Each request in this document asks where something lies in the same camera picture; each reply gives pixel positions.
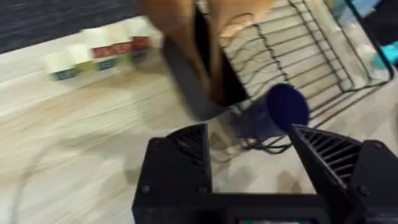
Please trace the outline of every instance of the wire dish rack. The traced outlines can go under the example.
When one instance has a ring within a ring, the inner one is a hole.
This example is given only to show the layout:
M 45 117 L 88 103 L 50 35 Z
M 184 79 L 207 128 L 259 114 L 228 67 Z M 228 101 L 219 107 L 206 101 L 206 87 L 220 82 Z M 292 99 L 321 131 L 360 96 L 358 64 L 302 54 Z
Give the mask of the wire dish rack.
M 221 40 L 249 94 L 247 101 L 233 107 L 236 116 L 241 116 L 272 85 L 289 83 L 307 99 L 309 126 L 319 128 L 393 79 L 392 67 L 350 0 L 346 4 L 356 21 L 347 26 L 333 18 L 326 2 L 318 1 L 314 10 L 310 1 L 315 0 L 276 0 L 263 21 Z M 317 20 L 315 13 L 329 16 L 333 23 Z M 239 26 L 251 17 L 234 17 L 226 27 Z M 363 46 L 373 54 L 362 52 Z M 374 54 L 379 55 L 385 70 L 373 68 Z M 240 139 L 245 149 L 271 154 L 282 153 L 291 146 L 287 136 Z

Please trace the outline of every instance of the screw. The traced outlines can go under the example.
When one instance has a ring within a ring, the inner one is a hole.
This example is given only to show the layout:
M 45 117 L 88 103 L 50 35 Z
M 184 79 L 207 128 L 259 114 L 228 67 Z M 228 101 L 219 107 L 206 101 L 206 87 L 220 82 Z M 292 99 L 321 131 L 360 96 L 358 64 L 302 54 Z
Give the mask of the screw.
M 363 185 L 358 186 L 358 192 L 364 197 L 368 197 L 371 195 L 371 191 Z
M 149 185 L 143 185 L 141 187 L 141 193 L 148 194 L 149 192 L 150 192 L 150 186 Z
M 155 146 L 155 147 L 159 147 L 159 146 L 162 145 L 162 141 L 159 140 L 159 139 L 153 139 L 150 144 Z
M 375 142 L 374 143 L 374 145 L 376 146 L 376 147 L 378 147 L 378 148 L 382 148 L 383 147 L 383 144 L 381 143 L 381 142 Z
M 199 191 L 199 194 L 207 194 L 209 189 L 206 186 L 199 186 L 198 191 Z

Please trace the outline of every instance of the gray carpet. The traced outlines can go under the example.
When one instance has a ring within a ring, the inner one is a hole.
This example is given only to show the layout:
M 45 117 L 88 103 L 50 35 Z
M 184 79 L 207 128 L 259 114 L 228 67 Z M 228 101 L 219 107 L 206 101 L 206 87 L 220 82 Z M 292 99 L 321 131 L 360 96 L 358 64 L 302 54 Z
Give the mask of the gray carpet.
M 138 15 L 136 0 L 0 0 L 0 53 Z

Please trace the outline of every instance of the wooden floor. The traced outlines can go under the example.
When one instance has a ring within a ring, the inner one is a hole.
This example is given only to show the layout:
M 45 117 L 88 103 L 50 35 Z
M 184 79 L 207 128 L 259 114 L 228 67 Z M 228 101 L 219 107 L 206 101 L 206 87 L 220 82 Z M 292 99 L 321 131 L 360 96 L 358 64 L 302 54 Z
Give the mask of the wooden floor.
M 0 223 L 134 223 L 130 206 L 147 142 L 195 124 L 155 50 L 121 67 L 56 82 L 40 57 L 80 35 L 0 55 Z M 398 81 L 323 125 L 398 153 Z M 231 146 L 209 121 L 214 190 L 313 187 L 293 149 L 272 156 Z

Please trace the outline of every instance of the dark blue cup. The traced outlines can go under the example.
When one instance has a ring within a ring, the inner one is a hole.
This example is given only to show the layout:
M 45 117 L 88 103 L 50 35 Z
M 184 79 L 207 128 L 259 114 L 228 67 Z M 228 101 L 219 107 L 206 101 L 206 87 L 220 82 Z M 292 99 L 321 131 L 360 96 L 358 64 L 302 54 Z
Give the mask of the dark blue cup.
M 307 125 L 310 111 L 305 97 L 292 85 L 271 87 L 240 117 L 240 137 L 265 140 L 287 134 L 292 124 Z

